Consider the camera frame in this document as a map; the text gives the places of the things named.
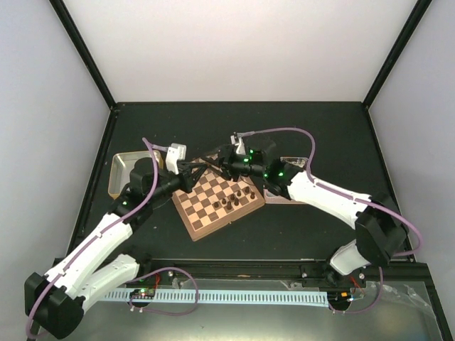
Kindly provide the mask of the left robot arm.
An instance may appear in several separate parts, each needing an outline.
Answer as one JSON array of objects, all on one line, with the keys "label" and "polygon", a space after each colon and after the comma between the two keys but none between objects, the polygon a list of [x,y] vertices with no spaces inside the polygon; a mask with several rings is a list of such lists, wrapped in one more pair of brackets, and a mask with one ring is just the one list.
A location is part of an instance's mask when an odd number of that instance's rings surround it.
[{"label": "left robot arm", "polygon": [[129,182],[93,229],[60,263],[24,283],[27,327],[38,323],[61,340],[80,324],[85,313],[105,294],[123,283],[146,283],[152,265],[120,254],[105,259],[147,221],[154,203],[179,190],[190,193],[207,169],[206,163],[177,161],[176,171],[161,169],[155,158],[141,158],[129,173]]}]

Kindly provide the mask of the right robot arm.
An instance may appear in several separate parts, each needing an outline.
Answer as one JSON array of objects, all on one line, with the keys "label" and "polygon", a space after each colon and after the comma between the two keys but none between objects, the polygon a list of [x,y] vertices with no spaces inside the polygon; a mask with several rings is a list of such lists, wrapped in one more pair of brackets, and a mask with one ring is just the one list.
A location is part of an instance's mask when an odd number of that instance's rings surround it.
[{"label": "right robot arm", "polygon": [[353,229],[354,239],[335,250],[323,268],[324,280],[331,286],[340,286],[360,268],[387,266],[407,238],[409,230],[387,195],[348,191],[311,176],[308,166],[283,158],[269,159],[260,150],[248,149],[241,154],[236,146],[224,145],[215,156],[203,160],[226,180],[261,178],[274,195],[311,205]]}]

